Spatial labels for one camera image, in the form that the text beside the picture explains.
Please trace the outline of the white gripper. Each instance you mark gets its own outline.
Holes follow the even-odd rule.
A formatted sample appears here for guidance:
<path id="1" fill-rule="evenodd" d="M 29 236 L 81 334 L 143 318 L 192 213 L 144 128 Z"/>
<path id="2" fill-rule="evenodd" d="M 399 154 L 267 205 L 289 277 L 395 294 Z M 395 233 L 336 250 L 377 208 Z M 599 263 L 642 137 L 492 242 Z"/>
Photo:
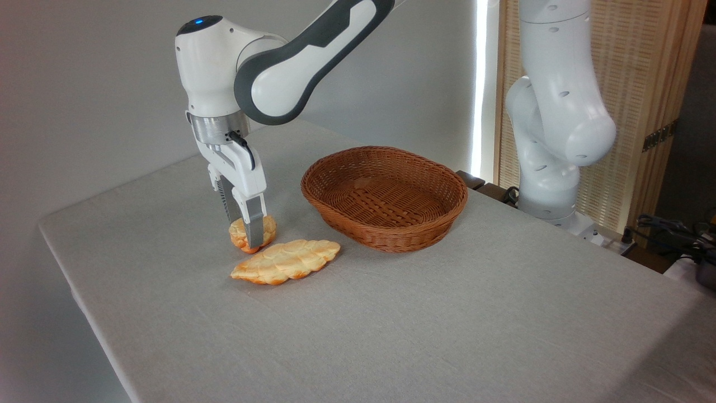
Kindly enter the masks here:
<path id="1" fill-rule="evenodd" d="M 236 142 L 221 146 L 199 140 L 195 143 L 208 162 L 213 189 L 222 197 L 229 222 L 242 219 L 248 249 L 260 247 L 264 241 L 266 203 L 263 194 L 267 185 L 257 153 Z"/>

